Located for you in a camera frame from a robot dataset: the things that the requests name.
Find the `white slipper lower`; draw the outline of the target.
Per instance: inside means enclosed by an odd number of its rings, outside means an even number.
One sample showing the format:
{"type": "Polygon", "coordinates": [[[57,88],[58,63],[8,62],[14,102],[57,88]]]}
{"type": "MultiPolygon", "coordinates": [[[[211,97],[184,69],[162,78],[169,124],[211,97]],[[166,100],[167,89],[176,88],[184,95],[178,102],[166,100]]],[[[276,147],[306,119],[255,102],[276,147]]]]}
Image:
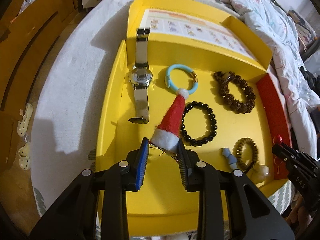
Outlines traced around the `white slipper lower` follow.
{"type": "Polygon", "coordinates": [[[29,170],[30,169],[30,143],[27,142],[24,146],[22,146],[17,151],[19,157],[19,167],[22,170],[29,170]]]}

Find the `red cherry hair accessory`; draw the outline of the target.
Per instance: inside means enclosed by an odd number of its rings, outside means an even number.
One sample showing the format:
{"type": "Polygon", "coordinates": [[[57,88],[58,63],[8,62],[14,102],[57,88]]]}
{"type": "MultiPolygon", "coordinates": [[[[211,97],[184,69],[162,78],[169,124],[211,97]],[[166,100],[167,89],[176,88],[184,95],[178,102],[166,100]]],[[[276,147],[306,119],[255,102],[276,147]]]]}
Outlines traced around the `red cherry hair accessory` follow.
{"type": "Polygon", "coordinates": [[[272,146],[272,153],[275,155],[274,163],[276,165],[280,165],[283,162],[283,155],[281,153],[282,147],[282,137],[280,135],[276,135],[273,138],[273,146],[272,146]]]}

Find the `printed instruction sheet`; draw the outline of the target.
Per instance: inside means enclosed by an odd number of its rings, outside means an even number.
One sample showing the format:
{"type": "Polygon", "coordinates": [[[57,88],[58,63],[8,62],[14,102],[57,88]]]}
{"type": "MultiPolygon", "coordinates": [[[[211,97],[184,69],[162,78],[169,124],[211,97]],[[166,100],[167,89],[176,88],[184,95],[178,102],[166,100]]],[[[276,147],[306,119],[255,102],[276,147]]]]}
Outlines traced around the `printed instruction sheet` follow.
{"type": "Polygon", "coordinates": [[[250,59],[256,59],[244,42],[231,30],[190,15],[146,9],[139,27],[149,28],[152,33],[193,38],[240,53],[250,59]]]}

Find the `red santa hat hair clip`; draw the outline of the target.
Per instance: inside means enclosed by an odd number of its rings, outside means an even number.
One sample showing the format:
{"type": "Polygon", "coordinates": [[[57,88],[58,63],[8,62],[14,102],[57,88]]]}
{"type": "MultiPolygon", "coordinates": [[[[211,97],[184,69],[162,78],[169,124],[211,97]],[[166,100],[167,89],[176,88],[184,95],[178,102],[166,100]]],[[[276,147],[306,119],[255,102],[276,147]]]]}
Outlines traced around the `red santa hat hair clip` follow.
{"type": "Polygon", "coordinates": [[[177,153],[177,146],[180,139],[180,127],[182,115],[185,108],[185,101],[189,98],[186,89],[180,88],[176,92],[176,98],[167,110],[161,123],[156,127],[150,143],[168,153],[177,153]]]}

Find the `wooden wardrobe cabinet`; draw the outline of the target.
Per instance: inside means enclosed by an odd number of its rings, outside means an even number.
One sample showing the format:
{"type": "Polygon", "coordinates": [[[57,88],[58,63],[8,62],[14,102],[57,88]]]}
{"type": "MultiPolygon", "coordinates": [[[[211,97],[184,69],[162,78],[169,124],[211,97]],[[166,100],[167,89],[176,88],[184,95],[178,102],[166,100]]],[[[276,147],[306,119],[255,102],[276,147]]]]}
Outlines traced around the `wooden wardrobe cabinet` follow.
{"type": "Polygon", "coordinates": [[[13,23],[13,0],[1,0],[1,171],[12,167],[17,125],[48,51],[76,15],[78,0],[36,0],[13,23]]]}

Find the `yellow cardboard box tray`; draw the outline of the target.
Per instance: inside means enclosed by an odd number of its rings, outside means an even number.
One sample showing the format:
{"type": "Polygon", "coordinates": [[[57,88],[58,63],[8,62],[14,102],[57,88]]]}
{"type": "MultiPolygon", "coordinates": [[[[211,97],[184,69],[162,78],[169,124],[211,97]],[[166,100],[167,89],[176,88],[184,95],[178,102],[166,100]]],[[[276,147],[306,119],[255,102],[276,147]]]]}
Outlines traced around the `yellow cardboard box tray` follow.
{"type": "MultiPolygon", "coordinates": [[[[137,149],[144,137],[150,138],[175,99],[165,87],[165,71],[175,63],[191,68],[198,89],[185,101],[200,101],[213,109],[217,124],[208,125],[202,113],[187,117],[187,131],[199,138],[217,131],[212,141],[202,146],[188,145],[198,153],[206,169],[228,171],[220,148],[232,147],[236,140],[250,137],[255,141],[259,159],[274,165],[272,139],[280,135],[291,144],[290,129],[278,92],[267,72],[272,53],[244,23],[233,16],[192,0],[134,0],[129,8],[127,37],[120,44],[108,81],[97,141],[97,169],[119,168],[127,153],[137,149]],[[146,9],[177,12],[222,25],[235,33],[255,56],[210,43],[170,34],[152,33],[148,39],[148,62],[153,73],[148,87],[149,122],[135,124],[133,87],[129,74],[135,64],[136,32],[146,9]],[[250,113],[236,114],[218,103],[213,94],[212,73],[233,71],[253,87],[255,107],[250,113]]],[[[113,193],[104,188],[99,207],[101,237],[127,239],[131,235],[167,235],[195,228],[199,202],[196,193],[184,191],[177,163],[156,148],[149,150],[144,181],[140,192],[113,193]]]]}

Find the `white slipper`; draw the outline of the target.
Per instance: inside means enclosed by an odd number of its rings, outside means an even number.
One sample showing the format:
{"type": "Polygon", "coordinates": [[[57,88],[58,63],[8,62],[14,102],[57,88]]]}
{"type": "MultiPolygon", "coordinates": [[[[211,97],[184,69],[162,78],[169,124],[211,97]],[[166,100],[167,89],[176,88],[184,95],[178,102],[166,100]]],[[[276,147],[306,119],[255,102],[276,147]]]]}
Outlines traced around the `white slipper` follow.
{"type": "Polygon", "coordinates": [[[19,157],[19,167],[22,170],[29,170],[30,169],[30,143],[27,142],[24,146],[22,146],[17,151],[19,157]]]}
{"type": "Polygon", "coordinates": [[[28,126],[29,126],[29,122],[30,122],[32,113],[33,113],[33,106],[31,103],[27,103],[23,118],[21,121],[18,122],[18,125],[17,125],[17,134],[20,137],[25,136],[27,129],[28,129],[28,126]]]}

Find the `leaf patterned bed sheet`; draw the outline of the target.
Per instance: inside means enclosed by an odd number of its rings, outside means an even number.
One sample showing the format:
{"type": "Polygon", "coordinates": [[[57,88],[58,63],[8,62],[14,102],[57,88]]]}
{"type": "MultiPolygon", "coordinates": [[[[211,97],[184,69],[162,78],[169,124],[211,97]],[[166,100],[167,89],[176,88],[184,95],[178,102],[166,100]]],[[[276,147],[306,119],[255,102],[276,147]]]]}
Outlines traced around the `leaf patterned bed sheet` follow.
{"type": "MultiPolygon", "coordinates": [[[[43,215],[85,168],[95,167],[98,126],[112,64],[133,0],[102,0],[63,44],[38,99],[31,130],[31,183],[43,215]]],[[[195,0],[214,6],[214,0],[195,0]]]]}

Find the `blue star heart hair clip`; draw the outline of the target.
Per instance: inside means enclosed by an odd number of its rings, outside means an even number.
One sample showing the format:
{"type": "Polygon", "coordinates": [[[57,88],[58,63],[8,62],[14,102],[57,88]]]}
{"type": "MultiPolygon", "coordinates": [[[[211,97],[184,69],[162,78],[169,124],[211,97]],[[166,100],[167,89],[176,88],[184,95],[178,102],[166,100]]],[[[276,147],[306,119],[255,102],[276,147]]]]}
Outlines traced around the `blue star heart hair clip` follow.
{"type": "Polygon", "coordinates": [[[236,170],[238,168],[238,161],[229,148],[222,148],[222,155],[227,159],[228,165],[232,170],[236,170]]]}

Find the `white slipper upper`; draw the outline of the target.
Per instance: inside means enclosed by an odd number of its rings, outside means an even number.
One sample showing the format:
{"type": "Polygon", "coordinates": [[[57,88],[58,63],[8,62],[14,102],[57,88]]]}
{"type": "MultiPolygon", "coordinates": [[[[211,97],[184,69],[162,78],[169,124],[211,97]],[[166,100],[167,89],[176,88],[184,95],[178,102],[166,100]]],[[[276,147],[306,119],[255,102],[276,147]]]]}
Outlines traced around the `white slipper upper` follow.
{"type": "Polygon", "coordinates": [[[21,121],[18,122],[18,125],[17,125],[17,134],[20,137],[25,136],[27,129],[28,129],[28,126],[29,126],[29,122],[30,122],[32,113],[33,113],[33,106],[31,103],[27,103],[23,118],[21,121]]]}

